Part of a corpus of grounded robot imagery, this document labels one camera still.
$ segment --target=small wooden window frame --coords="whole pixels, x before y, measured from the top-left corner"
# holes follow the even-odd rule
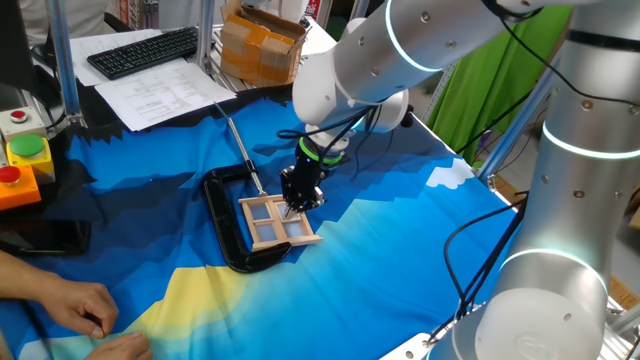
[[[302,246],[316,244],[323,240],[322,237],[313,233],[311,225],[309,225],[309,220],[307,220],[307,216],[305,214],[296,214],[296,216],[289,220],[284,219],[283,216],[281,216],[278,205],[285,203],[282,195],[240,199],[238,203],[240,203],[240,205],[242,206],[242,211],[244,212],[244,216],[247,219],[247,225],[249,226],[249,231],[251,232],[251,237],[253,238],[253,251],[264,250],[286,242],[291,243],[292,246]],[[269,213],[268,219],[255,220],[253,218],[251,207],[258,205],[266,206]],[[287,232],[284,229],[284,224],[287,223],[300,223],[300,228],[302,229],[302,233],[304,235],[299,237],[288,237]],[[266,224],[270,224],[273,226],[273,230],[276,234],[277,240],[262,241],[260,239],[257,226]]]

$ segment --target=human hand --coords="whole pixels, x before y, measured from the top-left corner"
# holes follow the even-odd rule
[[[111,333],[118,308],[104,285],[56,277],[40,289],[37,301],[58,324],[94,339]]]
[[[84,360],[151,360],[149,340],[142,333],[123,335],[100,344]]]

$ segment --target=keyboard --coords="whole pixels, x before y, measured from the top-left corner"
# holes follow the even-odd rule
[[[89,64],[109,80],[192,55],[198,50],[198,29],[184,28],[113,50],[91,55]]]

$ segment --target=table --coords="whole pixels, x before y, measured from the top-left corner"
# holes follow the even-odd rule
[[[223,104],[270,194],[280,193],[278,171],[293,164],[294,143],[275,133],[303,128],[290,91],[249,90]],[[82,102],[91,104],[83,108],[88,122],[113,116],[91,89],[80,93],[91,100]],[[205,109],[138,133],[119,123],[65,129],[51,142],[66,160],[45,216],[91,220],[94,234],[82,256],[29,262],[104,283],[120,309],[114,333],[144,331],[156,359],[377,358],[454,311],[444,240],[504,204],[421,124],[396,130],[389,153],[353,181],[355,161],[323,183],[328,202],[308,214],[323,243],[240,275],[224,264],[199,183],[204,172],[241,157],[226,122],[207,115],[219,117]],[[384,155],[389,137],[373,135],[361,163]],[[361,139],[352,139],[350,157]],[[255,196],[251,183],[230,190],[234,203]],[[511,217],[482,222],[454,242],[463,283]],[[495,274],[480,300],[494,282]],[[16,358],[82,359],[98,344],[58,326],[39,305],[30,308],[39,326],[19,303],[0,304]]]

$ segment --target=green button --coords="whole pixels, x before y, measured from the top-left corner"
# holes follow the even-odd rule
[[[37,155],[44,150],[44,140],[38,135],[21,135],[11,140],[9,149],[12,153],[22,157]]]

